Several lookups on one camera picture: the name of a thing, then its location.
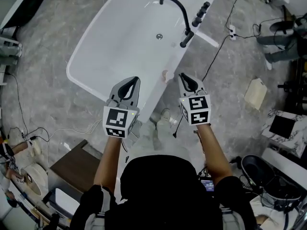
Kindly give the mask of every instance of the fiducial marker cube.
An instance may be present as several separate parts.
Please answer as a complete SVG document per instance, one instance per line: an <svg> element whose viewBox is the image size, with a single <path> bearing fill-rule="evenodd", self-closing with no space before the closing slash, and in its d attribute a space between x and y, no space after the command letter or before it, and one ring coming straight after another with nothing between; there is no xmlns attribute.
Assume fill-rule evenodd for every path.
<svg viewBox="0 0 307 230"><path fill-rule="evenodd" d="M210 123L210 95L180 98L179 102L181 112L189 125L193 126Z"/></svg>
<svg viewBox="0 0 307 230"><path fill-rule="evenodd" d="M105 106L103 128L106 136L127 138L137 117L137 111Z"/></svg>

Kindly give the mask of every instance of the power strip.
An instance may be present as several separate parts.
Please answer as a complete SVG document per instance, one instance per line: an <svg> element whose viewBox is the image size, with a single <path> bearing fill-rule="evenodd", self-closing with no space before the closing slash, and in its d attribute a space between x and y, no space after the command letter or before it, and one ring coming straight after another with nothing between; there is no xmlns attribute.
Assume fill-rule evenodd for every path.
<svg viewBox="0 0 307 230"><path fill-rule="evenodd" d="M230 40L235 41L236 40L236 36L234 36L234 34L236 34L236 28L233 25L229 25L229 34L230 34Z"/></svg>

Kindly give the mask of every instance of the shoulder strap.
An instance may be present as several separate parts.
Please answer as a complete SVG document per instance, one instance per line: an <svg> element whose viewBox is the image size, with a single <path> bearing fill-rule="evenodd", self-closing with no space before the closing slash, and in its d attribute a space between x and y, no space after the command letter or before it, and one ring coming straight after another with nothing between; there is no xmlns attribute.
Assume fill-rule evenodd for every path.
<svg viewBox="0 0 307 230"><path fill-rule="evenodd" d="M103 203L100 212L96 214L91 214L87 219L85 224L85 230L104 230L105 229L105 213L110 210L111 195L110 193L101 187L103 192Z"/></svg>
<svg viewBox="0 0 307 230"><path fill-rule="evenodd" d="M230 208L220 206L223 217L223 230L245 230L242 217Z"/></svg>

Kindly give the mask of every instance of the human arm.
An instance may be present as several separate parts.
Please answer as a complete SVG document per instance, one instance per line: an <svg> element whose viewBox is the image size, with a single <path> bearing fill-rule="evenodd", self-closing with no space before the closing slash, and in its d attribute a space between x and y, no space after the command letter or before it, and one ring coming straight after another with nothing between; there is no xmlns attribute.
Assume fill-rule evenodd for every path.
<svg viewBox="0 0 307 230"><path fill-rule="evenodd" d="M107 187L114 194L121 139L109 137L94 178L94 185Z"/></svg>
<svg viewBox="0 0 307 230"><path fill-rule="evenodd" d="M102 209L108 210L116 205L114 190L120 145L120 138L108 138L94 177L94 185L82 195L80 205L71 219L71 230L84 229L92 214L97 215Z"/></svg>
<svg viewBox="0 0 307 230"><path fill-rule="evenodd" d="M202 150L206 156L208 171L214 185L217 185L223 178L232 176L230 165L211 127L205 124L198 125L197 129L201 137Z"/></svg>
<svg viewBox="0 0 307 230"><path fill-rule="evenodd" d="M20 175L18 172L16 172L15 170L12 170L11 168L7 168L5 177L8 178L8 179L11 179L12 176L16 176L16 177L18 177L19 179L23 179L23 176Z"/></svg>
<svg viewBox="0 0 307 230"><path fill-rule="evenodd" d="M209 125L197 126L208 171L214 183L214 198L224 207L240 214L246 229L256 229L256 220L245 197L242 183L232 176L230 165Z"/></svg>

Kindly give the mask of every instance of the marble countertop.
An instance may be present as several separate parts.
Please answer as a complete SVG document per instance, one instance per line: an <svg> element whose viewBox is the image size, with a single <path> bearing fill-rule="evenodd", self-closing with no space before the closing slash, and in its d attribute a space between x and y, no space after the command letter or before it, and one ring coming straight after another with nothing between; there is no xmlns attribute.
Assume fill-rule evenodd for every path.
<svg viewBox="0 0 307 230"><path fill-rule="evenodd" d="M281 117L295 120L295 124L293 126L289 139L279 136L277 134L274 134L270 131L270 128L272 126L275 116L281 116ZM261 130L262 130L262 135L277 142L282 147L286 148L292 154L298 156L299 158L302 156L305 146L306 146L305 142L307 140L306 138L307 137L307 116L296 115L292 113L287 113L287 112L271 109L269 111L267 120Z"/></svg>

